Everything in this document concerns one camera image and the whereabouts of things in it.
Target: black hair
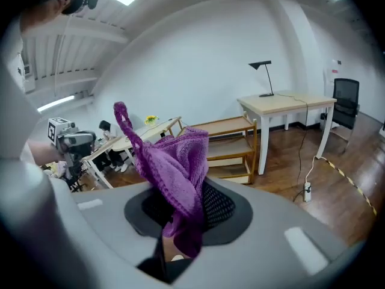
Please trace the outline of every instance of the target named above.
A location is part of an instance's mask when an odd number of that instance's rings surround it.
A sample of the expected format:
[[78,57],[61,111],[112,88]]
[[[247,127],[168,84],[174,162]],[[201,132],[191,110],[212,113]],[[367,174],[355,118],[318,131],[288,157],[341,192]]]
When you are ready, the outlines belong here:
[[111,124],[109,124],[107,121],[101,120],[99,123],[99,128],[104,131],[110,131]]

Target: white ceiling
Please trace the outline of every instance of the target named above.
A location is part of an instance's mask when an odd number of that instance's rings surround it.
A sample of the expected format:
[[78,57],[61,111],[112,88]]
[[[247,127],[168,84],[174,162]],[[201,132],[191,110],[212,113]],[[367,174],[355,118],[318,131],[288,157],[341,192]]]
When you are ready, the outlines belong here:
[[[129,42],[169,14],[200,1],[136,0],[125,6],[115,0],[99,0],[94,10],[84,8],[72,15],[67,28],[68,17],[60,16],[29,31],[24,38],[22,57],[35,78],[35,89],[28,92],[30,100],[39,107],[77,92],[91,92],[106,67]],[[334,4],[327,0],[298,1],[348,21],[363,35],[370,33],[350,0]]]

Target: wooden shelf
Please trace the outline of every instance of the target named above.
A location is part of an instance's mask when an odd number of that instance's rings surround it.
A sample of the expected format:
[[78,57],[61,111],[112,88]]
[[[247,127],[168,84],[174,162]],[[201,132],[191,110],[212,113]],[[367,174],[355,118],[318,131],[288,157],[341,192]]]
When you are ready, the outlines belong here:
[[254,128],[254,125],[243,116],[191,126],[193,128],[207,131],[209,136],[231,134],[232,132],[241,132]]
[[[207,161],[210,167],[208,175],[240,184],[254,182],[257,151],[257,122],[255,120],[251,123],[247,119],[246,112],[244,112],[241,117],[191,126],[207,131],[211,137],[207,153]],[[253,135],[249,136],[247,133],[251,129]],[[183,135],[184,132],[185,128],[181,130],[178,136]],[[216,136],[221,137],[221,135],[226,134],[233,134],[235,137],[216,138]],[[232,170],[224,173],[223,169],[227,167],[231,167]]]
[[245,164],[210,167],[207,175],[240,184],[252,182],[250,181],[250,170],[248,169],[248,165]]
[[220,139],[209,142],[207,153],[208,161],[223,160],[226,158],[244,157],[254,153],[244,136]]

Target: white table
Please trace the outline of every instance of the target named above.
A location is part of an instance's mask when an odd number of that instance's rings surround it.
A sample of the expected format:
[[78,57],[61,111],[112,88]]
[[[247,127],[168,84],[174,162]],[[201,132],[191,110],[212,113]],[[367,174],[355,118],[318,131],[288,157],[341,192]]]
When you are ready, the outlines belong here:
[[[162,133],[170,132],[171,135],[173,135],[173,132],[171,130],[171,127],[178,122],[180,129],[182,129],[182,124],[180,123],[180,119],[182,117],[176,117],[172,118],[170,120],[167,120],[162,123],[158,123],[155,126],[144,126],[142,128],[136,129],[135,132],[137,135],[143,140],[148,140],[149,138],[155,136],[155,135],[160,135]],[[122,137],[120,140],[114,143],[112,146],[112,149],[114,151],[125,151],[127,153],[127,156],[129,159],[132,161],[132,164],[135,164],[135,160],[130,152],[130,148],[132,148],[132,143],[131,141],[126,137]]]
[[263,175],[263,172],[265,171],[266,156],[269,143],[270,118],[285,116],[285,130],[287,130],[289,128],[288,114],[299,113],[302,111],[306,112],[306,104],[309,111],[328,108],[324,134],[316,154],[316,157],[320,158],[324,152],[325,145],[329,136],[331,120],[333,118],[334,103],[336,101],[336,99],[327,98],[325,96],[314,96],[293,91],[280,91],[275,93],[274,96],[268,96],[265,98],[260,98],[258,95],[239,98],[238,102],[241,105],[256,113],[260,117],[261,140],[258,174]]
[[83,161],[83,164],[85,164],[85,166],[87,167],[87,169],[91,172],[92,176],[98,180],[99,178],[107,185],[108,188],[113,188],[112,185],[108,182],[108,180],[106,179],[106,177],[104,176],[104,173],[101,172],[95,165],[95,163],[93,162],[93,160],[95,158],[97,158],[99,155],[101,155],[102,153],[105,153],[107,152],[108,149],[112,148],[112,146],[114,145],[114,143],[116,143],[117,141],[119,141],[121,139],[121,137],[116,137],[114,139],[110,139],[108,140],[106,143],[104,143],[98,150],[96,150],[95,152],[93,152],[91,155],[87,156],[87,157],[84,157],[82,159]]

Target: power outlet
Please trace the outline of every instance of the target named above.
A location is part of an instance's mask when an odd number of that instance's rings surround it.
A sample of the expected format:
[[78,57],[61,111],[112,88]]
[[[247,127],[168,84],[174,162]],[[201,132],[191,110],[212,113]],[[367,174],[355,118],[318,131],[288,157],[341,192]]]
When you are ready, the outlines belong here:
[[312,189],[310,187],[310,182],[306,182],[303,187],[304,187],[303,201],[309,202],[310,200],[312,200]]

